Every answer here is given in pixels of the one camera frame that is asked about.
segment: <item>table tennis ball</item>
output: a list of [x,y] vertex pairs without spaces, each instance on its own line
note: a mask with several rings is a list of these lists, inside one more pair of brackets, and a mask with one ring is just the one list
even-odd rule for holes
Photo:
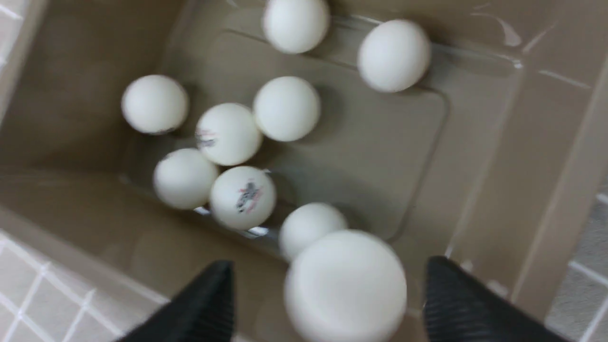
[[274,209],[277,193],[270,177],[251,166],[222,173],[211,188],[211,215],[224,226],[248,230],[262,224]]
[[207,203],[218,167],[195,148],[169,153],[154,169],[154,191],[175,209],[194,209]]
[[167,76],[144,76],[125,90],[122,113],[131,127],[141,133],[167,133],[186,119],[188,94],[178,82]]
[[255,96],[258,127],[276,141],[294,141],[313,130],[319,121],[321,100],[307,81],[286,76],[265,84]]
[[361,77],[380,92],[411,87],[430,63],[430,41],[422,28],[407,20],[391,20],[374,28],[359,48]]
[[326,203],[309,203],[292,212],[281,227],[278,244],[289,260],[331,232],[348,229],[346,218]]
[[262,134],[249,108],[222,103],[207,110],[196,124],[198,146],[215,164],[233,166],[258,152]]
[[386,243],[338,231],[302,251],[289,267],[285,306],[309,342],[385,342],[406,312],[406,277]]
[[330,26],[324,0],[269,0],[262,27],[266,39],[285,54],[301,54],[317,46]]

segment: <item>ribbed black rubber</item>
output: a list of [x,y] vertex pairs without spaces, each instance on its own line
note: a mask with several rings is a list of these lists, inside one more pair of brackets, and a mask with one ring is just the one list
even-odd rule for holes
[[216,261],[122,342],[229,342],[234,330],[232,262]]
[[424,324],[430,342],[566,342],[447,258],[427,264]]

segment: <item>blurred ball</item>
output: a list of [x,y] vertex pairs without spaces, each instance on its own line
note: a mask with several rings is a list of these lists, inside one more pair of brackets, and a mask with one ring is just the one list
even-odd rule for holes
[[219,175],[217,166],[195,148],[169,153],[154,169],[154,191],[175,209],[194,209],[207,203]]
[[247,161],[262,143],[251,110],[238,103],[222,103],[207,110],[196,124],[196,138],[203,154],[224,166]]
[[330,26],[324,0],[269,0],[262,27],[266,39],[285,54],[301,54],[317,46]]
[[224,226],[248,230],[270,217],[276,201],[274,184],[264,171],[234,167],[222,173],[211,188],[211,215]]
[[177,81],[167,76],[144,76],[125,90],[122,113],[131,127],[141,133],[167,133],[186,119],[188,94]]
[[292,212],[281,227],[278,243],[288,260],[331,232],[348,229],[346,218],[325,203],[310,203]]
[[255,96],[255,121],[267,137],[294,141],[310,133],[319,121],[321,101],[307,81],[279,77],[265,84]]
[[291,263],[285,305],[296,331],[310,342],[385,342],[406,312],[406,277],[379,238],[338,231]]
[[391,20],[374,28],[359,48],[363,80],[380,92],[397,92],[414,85],[430,63],[430,41],[411,21]]

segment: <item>printed logo on ball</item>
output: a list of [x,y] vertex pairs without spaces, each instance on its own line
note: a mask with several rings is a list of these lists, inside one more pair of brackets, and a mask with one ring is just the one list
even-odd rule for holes
[[210,130],[198,129],[195,133],[199,147],[213,147],[217,142],[217,134]]
[[240,189],[241,196],[237,201],[238,212],[244,212],[245,214],[250,213],[255,209],[260,197],[262,196],[262,187],[257,187],[253,179],[249,179],[245,188]]

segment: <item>beige plastic container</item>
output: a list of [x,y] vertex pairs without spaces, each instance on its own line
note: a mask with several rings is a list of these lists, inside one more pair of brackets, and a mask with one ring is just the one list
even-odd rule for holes
[[[277,228],[297,206],[327,201],[406,268],[396,341],[424,340],[424,264],[438,254],[542,319],[608,162],[608,2],[331,1],[331,32],[305,55],[265,42],[263,6],[57,0],[43,13],[32,2],[0,84],[21,75],[0,130],[2,228],[142,307],[155,297],[136,282],[170,296],[212,260],[234,260],[240,333],[300,341],[284,313]],[[379,94],[359,78],[356,51],[393,18],[424,26],[432,65],[415,89]],[[126,86],[152,73],[192,100],[166,136],[136,133],[120,112]],[[193,146],[203,111],[251,105],[281,75],[309,80],[323,113],[310,136],[266,140],[248,163],[277,183],[268,230],[230,232],[204,211],[160,204],[153,167]]]

